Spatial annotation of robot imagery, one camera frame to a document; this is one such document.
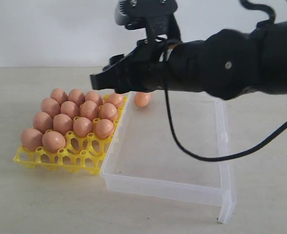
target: robotic hand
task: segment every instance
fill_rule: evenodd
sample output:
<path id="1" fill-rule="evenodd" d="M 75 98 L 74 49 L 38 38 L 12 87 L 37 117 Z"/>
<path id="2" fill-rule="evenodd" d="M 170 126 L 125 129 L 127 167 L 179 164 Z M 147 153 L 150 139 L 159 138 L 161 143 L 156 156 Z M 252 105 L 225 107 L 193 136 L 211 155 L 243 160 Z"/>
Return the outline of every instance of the robotic hand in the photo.
<path id="1" fill-rule="evenodd" d="M 251 33 L 223 29 L 207 40 L 182 42 L 175 0 L 119 0 L 116 23 L 127 30 L 144 28 L 146 38 L 128 55 L 113 56 L 103 72 L 91 75 L 93 89 L 114 89 L 119 94 L 164 90 L 174 140 L 198 160 L 230 160 L 261 149 L 287 128 L 287 122 L 247 151 L 206 158 L 180 144 L 170 114 L 168 90 L 207 92 L 223 100 L 256 91 L 287 94 L 287 21 L 275 23 L 275 11 L 267 5 L 239 2 L 245 9 L 266 12 L 269 19 Z"/>

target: yellow egg tray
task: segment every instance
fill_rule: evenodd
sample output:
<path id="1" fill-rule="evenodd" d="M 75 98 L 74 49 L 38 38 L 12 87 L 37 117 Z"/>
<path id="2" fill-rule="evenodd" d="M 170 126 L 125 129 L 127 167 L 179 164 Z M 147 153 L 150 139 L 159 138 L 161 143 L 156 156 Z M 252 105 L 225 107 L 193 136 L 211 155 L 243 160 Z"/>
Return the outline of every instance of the yellow egg tray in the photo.
<path id="1" fill-rule="evenodd" d="M 115 130 L 121 119 L 126 101 L 127 97 L 124 97 L 123 106 L 118 108 L 118 119 L 113 121 Z M 84 169 L 90 174 L 99 175 L 114 135 L 113 133 L 107 139 L 98 138 L 94 131 L 95 124 L 99 120 L 99 118 L 94 119 L 93 132 L 89 133 L 87 137 L 79 137 L 73 131 L 67 132 L 64 136 L 66 146 L 63 149 L 59 149 L 56 153 L 48 152 L 42 146 L 35 151 L 30 151 L 20 146 L 13 160 L 27 168 L 36 168 L 37 166 L 42 166 L 49 170 L 64 168 L 69 172 L 78 172 Z"/>

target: egg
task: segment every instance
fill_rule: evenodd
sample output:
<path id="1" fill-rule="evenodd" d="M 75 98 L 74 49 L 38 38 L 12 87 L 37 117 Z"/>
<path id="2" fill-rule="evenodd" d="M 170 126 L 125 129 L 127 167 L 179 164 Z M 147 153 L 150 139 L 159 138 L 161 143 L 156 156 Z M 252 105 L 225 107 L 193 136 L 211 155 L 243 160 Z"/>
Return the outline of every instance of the egg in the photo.
<path id="1" fill-rule="evenodd" d="M 134 98 L 134 103 L 137 107 L 142 108 L 149 104 L 151 93 L 137 92 Z"/>
<path id="2" fill-rule="evenodd" d="M 66 141 L 61 133 L 50 131 L 45 133 L 42 137 L 42 145 L 47 151 L 56 153 L 59 149 L 65 147 Z"/>
<path id="3" fill-rule="evenodd" d="M 66 114 L 58 114 L 53 120 L 53 130 L 65 135 L 73 130 L 73 120 Z"/>
<path id="4" fill-rule="evenodd" d="M 94 103 L 97 104 L 97 106 L 101 106 L 103 105 L 103 98 L 97 94 L 94 91 L 89 91 L 86 95 L 85 95 L 85 101 L 93 101 Z"/>
<path id="5" fill-rule="evenodd" d="M 47 97 L 41 102 L 41 111 L 46 112 L 50 117 L 60 114 L 60 106 L 56 100 Z"/>
<path id="6" fill-rule="evenodd" d="M 98 117 L 99 109 L 96 103 L 93 101 L 86 101 L 81 106 L 81 117 L 86 117 L 90 121 L 93 121 L 95 118 Z"/>
<path id="7" fill-rule="evenodd" d="M 42 133 L 34 128 L 24 129 L 20 135 L 22 146 L 30 151 L 42 146 Z"/>
<path id="8" fill-rule="evenodd" d="M 118 110 L 111 103 L 104 104 L 99 110 L 100 118 L 106 118 L 110 121 L 115 121 L 116 119 L 118 119 L 118 116 Z"/>
<path id="9" fill-rule="evenodd" d="M 57 101 L 57 103 L 61 106 L 62 103 L 68 100 L 68 96 L 63 89 L 57 88 L 51 91 L 50 97 Z"/>
<path id="10" fill-rule="evenodd" d="M 124 97 L 121 94 L 110 94 L 106 100 L 106 103 L 112 103 L 116 108 L 123 106 Z"/>
<path id="11" fill-rule="evenodd" d="M 72 101 L 65 101 L 61 105 L 60 112 L 61 112 L 61 114 L 68 115 L 71 119 L 73 119 L 76 116 L 80 116 L 79 107 Z"/>
<path id="12" fill-rule="evenodd" d="M 114 125 L 108 119 L 101 119 L 95 126 L 95 133 L 100 139 L 106 139 L 114 133 Z"/>
<path id="13" fill-rule="evenodd" d="M 77 106 L 80 106 L 85 101 L 85 94 L 80 89 L 72 89 L 69 93 L 68 100 L 74 102 Z"/>
<path id="14" fill-rule="evenodd" d="M 46 112 L 38 112 L 33 117 L 33 127 L 44 134 L 48 129 L 53 128 L 52 117 Z"/>
<path id="15" fill-rule="evenodd" d="M 93 123 L 85 117 L 79 117 L 73 123 L 73 131 L 79 137 L 86 137 L 93 131 Z"/>

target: clear plastic container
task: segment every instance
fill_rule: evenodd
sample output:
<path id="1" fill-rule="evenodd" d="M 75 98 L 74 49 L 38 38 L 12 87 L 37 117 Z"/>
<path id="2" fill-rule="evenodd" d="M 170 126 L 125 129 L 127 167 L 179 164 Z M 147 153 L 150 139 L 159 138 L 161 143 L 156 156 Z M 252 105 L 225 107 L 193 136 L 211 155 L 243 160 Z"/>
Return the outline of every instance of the clear plastic container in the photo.
<path id="1" fill-rule="evenodd" d="M 227 223 L 236 205 L 231 162 L 201 162 L 175 144 L 163 91 L 138 109 L 129 93 L 119 126 L 101 168 L 111 191 L 220 206 Z M 200 93 L 169 92 L 177 137 L 201 156 L 228 154 L 224 103 Z"/>

